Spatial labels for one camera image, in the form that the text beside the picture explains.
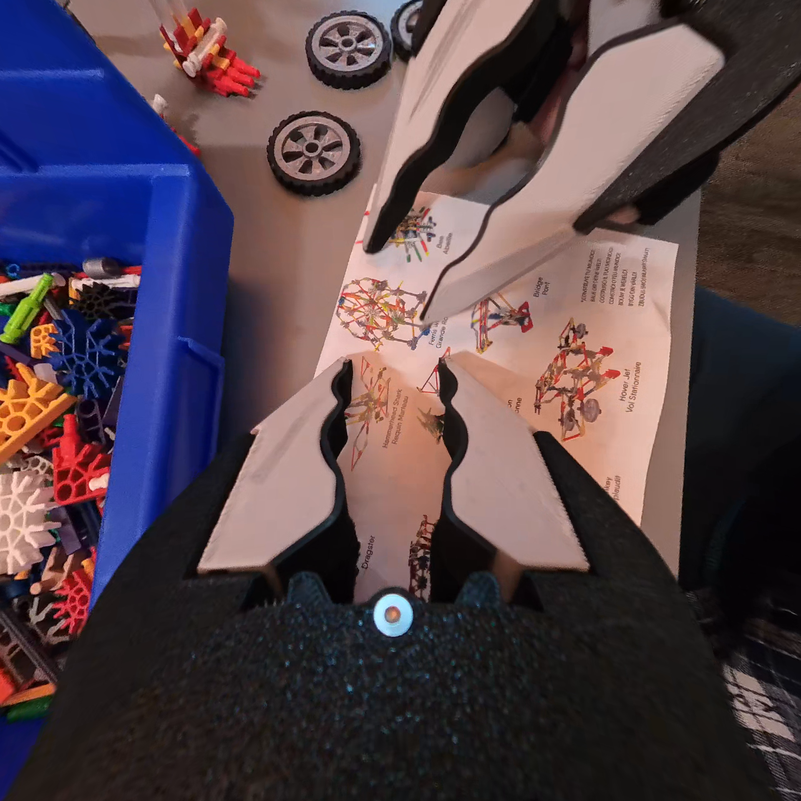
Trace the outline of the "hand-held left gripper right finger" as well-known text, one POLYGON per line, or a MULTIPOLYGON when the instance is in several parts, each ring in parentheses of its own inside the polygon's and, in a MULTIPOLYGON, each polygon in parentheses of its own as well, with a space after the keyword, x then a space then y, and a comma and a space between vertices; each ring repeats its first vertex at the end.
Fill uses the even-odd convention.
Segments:
POLYGON ((451 462, 430 550, 430 589, 458 592, 488 571, 517 592, 527 570, 586 573, 589 562, 526 419, 454 357, 438 365, 451 462))

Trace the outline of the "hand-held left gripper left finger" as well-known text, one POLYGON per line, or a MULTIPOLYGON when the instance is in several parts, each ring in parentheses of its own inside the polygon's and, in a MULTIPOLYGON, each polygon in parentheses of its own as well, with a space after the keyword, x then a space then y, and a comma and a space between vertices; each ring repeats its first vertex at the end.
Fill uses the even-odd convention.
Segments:
POLYGON ((330 366, 253 429, 200 574, 258 572, 285 592, 308 571, 328 592, 355 590, 360 543, 337 462, 352 383, 352 366, 330 366))

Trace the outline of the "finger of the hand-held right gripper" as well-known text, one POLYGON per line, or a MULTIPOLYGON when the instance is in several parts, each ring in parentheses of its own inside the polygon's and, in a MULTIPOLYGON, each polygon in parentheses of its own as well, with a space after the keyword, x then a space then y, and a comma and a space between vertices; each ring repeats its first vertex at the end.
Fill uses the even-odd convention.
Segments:
POLYGON ((559 2, 425 2, 368 209, 363 247, 386 245, 439 166, 480 164, 501 144, 514 101, 505 86, 560 25, 559 2))
POLYGON ((601 47, 537 171, 489 209, 472 246, 439 275, 421 323, 469 309, 572 245, 581 214, 724 64, 686 23, 649 25, 601 47))

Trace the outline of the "printed toy model leaflet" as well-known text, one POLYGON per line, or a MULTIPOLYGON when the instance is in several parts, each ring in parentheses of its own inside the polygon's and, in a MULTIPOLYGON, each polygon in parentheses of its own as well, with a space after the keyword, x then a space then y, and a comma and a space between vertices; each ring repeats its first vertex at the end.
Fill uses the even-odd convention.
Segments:
POLYGON ((437 275, 471 244, 486 206, 421 193, 368 255, 365 216, 317 365, 353 364, 338 462, 360 541, 356 603, 400 586, 428 599, 428 552, 450 463, 439 360, 466 369, 551 433, 638 525, 662 415, 678 247, 596 231, 472 309, 428 327, 437 275))

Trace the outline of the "pile of colourful toy pieces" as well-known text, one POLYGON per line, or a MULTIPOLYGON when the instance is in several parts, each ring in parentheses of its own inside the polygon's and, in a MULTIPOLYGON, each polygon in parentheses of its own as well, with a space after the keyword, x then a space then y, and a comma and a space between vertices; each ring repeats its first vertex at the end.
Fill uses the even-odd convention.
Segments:
POLYGON ((47 714, 88 618, 141 275, 2 261, 2 726, 47 714))

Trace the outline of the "blue plastic bin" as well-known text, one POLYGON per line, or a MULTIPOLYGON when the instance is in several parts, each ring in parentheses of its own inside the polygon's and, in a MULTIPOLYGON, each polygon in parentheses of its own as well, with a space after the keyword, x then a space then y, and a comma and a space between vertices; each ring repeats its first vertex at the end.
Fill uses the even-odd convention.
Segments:
POLYGON ((2 261, 142 268, 130 287, 66 307, 51 368, 66 401, 109 412, 110 452, 64 414, 55 500, 107 476, 81 515, 99 521, 89 615, 7 799, 148 799, 165 786, 156 731, 170 662, 196 617, 198 556, 158 543, 199 513, 160 517, 215 456, 233 215, 202 164, 55 2, 2 2, 2 261))

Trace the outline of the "grey toy wheel black tire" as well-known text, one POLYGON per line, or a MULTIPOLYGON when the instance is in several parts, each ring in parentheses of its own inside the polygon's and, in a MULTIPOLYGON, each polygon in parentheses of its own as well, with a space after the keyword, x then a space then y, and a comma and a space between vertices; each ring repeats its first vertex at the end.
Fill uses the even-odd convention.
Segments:
POLYGON ((349 184, 361 165, 358 135, 345 120, 302 111, 282 120, 268 140, 267 161, 278 182, 303 196, 330 195, 349 184))
POLYGON ((413 32, 423 3, 423 1, 403 3, 395 11, 390 23, 393 52, 404 63, 413 53, 413 32))
POLYGON ((392 39, 372 15, 339 11, 312 26, 305 53, 315 78, 327 86, 351 91, 373 85, 389 72, 392 39))

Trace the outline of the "person's clothed body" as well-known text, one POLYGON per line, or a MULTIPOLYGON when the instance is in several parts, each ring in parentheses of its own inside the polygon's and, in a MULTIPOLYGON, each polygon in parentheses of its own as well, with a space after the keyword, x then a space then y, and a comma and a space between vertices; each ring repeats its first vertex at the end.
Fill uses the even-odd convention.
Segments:
POLYGON ((701 287, 679 582, 773 797, 799 799, 799 327, 701 287))

